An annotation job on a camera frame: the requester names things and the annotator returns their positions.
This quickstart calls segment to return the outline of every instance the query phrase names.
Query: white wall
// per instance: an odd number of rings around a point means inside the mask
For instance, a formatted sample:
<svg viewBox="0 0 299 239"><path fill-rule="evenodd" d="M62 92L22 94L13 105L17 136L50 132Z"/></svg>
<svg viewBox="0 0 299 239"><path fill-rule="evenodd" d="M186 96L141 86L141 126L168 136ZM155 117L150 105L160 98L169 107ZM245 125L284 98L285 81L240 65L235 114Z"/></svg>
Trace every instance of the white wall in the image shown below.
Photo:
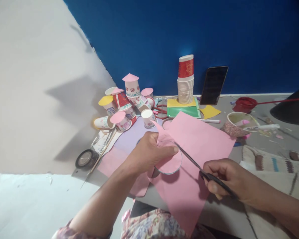
<svg viewBox="0 0 299 239"><path fill-rule="evenodd" d="M0 173L71 174L114 85L62 0L0 0Z"/></svg>

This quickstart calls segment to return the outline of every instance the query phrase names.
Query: yellow paper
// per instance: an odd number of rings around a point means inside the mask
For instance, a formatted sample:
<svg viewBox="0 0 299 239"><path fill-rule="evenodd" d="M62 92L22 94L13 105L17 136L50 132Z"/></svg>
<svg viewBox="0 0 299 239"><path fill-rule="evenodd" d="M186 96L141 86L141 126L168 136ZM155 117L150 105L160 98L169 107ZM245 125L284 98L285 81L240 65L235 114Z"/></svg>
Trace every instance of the yellow paper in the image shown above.
<svg viewBox="0 0 299 239"><path fill-rule="evenodd" d="M188 107L188 106L196 106L196 101L193 98L192 103L189 104L181 104L178 102L178 99L168 99L167 100L167 108L171 107Z"/></svg>
<svg viewBox="0 0 299 239"><path fill-rule="evenodd" d="M204 120L209 119L211 117L214 117L214 116L216 116L216 115L218 115L218 114L221 113L220 110L215 109L212 106L206 106L204 109L199 109L199 110L203 113Z"/></svg>

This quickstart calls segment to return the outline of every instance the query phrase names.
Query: right hand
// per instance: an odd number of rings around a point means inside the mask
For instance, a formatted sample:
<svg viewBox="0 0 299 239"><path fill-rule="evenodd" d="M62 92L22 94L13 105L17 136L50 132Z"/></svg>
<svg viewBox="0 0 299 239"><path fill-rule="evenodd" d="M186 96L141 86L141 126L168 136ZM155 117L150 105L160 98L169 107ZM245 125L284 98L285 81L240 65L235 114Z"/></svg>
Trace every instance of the right hand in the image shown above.
<svg viewBox="0 0 299 239"><path fill-rule="evenodd" d="M245 170L235 161L224 158L211 160L204 163L203 170L221 179L231 190L233 190L239 200L256 209L267 211L268 202L272 201L272 196L277 191L275 188ZM229 195L223 187L215 181L207 181L204 178L208 190L216 194L218 199Z"/></svg>

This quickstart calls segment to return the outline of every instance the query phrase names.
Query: smartphone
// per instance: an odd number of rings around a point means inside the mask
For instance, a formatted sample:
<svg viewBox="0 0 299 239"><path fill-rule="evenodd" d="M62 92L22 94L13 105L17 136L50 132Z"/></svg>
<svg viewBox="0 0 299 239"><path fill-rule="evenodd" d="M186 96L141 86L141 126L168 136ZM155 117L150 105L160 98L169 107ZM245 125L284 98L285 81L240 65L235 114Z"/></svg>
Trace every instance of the smartphone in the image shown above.
<svg viewBox="0 0 299 239"><path fill-rule="evenodd" d="M228 66L209 67L207 69L200 105L217 105L227 71Z"/></svg>

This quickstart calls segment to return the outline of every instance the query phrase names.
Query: red container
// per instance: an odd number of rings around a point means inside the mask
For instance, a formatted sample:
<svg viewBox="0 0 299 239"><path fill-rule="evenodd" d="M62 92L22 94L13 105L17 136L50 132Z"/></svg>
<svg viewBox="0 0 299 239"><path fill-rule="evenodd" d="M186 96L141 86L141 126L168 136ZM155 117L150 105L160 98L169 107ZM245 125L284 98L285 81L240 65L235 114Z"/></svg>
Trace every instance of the red container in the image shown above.
<svg viewBox="0 0 299 239"><path fill-rule="evenodd" d="M233 106L233 111L250 113L257 105L257 101L249 97L240 97Z"/></svg>

